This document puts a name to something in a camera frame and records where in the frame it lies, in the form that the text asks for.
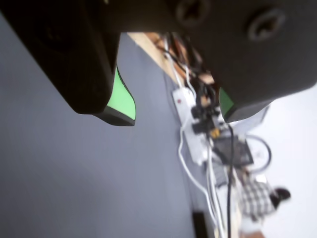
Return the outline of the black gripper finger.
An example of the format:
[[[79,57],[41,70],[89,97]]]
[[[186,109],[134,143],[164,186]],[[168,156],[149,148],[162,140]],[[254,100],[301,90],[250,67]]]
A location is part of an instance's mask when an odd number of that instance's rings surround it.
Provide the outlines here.
[[[314,0],[121,0],[128,31],[176,31],[233,102],[235,121],[317,82]]]
[[[115,126],[133,126],[135,101],[117,67],[120,34],[100,25],[102,0],[3,0],[0,10],[71,107]]]

